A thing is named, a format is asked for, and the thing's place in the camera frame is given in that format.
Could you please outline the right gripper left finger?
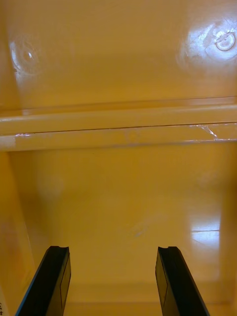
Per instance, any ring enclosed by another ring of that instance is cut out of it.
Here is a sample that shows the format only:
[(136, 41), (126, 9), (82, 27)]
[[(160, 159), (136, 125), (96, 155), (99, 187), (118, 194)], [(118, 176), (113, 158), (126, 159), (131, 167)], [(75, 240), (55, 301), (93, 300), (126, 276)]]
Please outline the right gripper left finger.
[(16, 312), (17, 316), (62, 316), (71, 280), (68, 247), (50, 246)]

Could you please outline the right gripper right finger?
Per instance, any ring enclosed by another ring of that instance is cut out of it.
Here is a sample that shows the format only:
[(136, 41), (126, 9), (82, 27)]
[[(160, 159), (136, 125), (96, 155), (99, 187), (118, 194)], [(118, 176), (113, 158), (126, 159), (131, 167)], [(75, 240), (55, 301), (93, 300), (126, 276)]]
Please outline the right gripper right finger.
[(156, 282), (164, 316), (210, 315), (178, 247), (158, 248)]

